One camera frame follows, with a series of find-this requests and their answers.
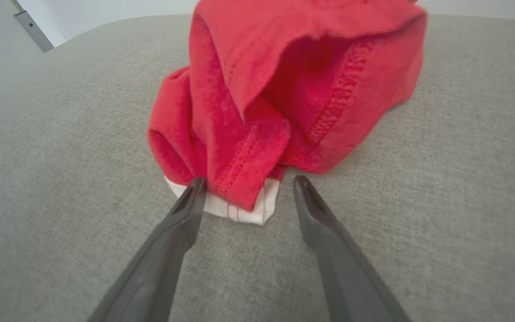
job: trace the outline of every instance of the white trim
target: white trim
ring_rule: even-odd
[[[164,177],[164,179],[166,179],[170,189],[177,197],[182,195],[182,192],[186,190],[186,186],[174,183],[166,177]],[[226,200],[210,193],[206,195],[204,211],[223,218],[229,218],[230,220],[237,222],[264,225],[274,214],[275,200],[278,197],[279,184],[280,182],[278,180],[266,178],[266,182],[257,195],[255,206],[251,212],[248,212],[234,204],[230,204]]]

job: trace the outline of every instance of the gray fabric surface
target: gray fabric surface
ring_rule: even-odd
[[[174,203],[146,128],[189,26],[104,25],[2,89],[0,321],[84,321]],[[203,218],[173,321],[328,319],[296,173],[265,227]],[[414,96],[309,177],[415,322],[515,321],[515,21],[431,16]]]

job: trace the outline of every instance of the crumpled red garment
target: crumpled red garment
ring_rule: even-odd
[[[155,160],[247,210],[287,166],[330,171],[412,95],[426,21],[407,0],[202,0],[152,111]]]

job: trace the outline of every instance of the clothing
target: clothing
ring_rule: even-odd
[[[251,211],[266,178],[330,171],[411,96],[425,29],[407,0],[202,0],[190,66],[153,108],[155,160],[178,187],[206,177],[218,215],[238,220],[234,205],[238,221],[263,224],[271,214]]]

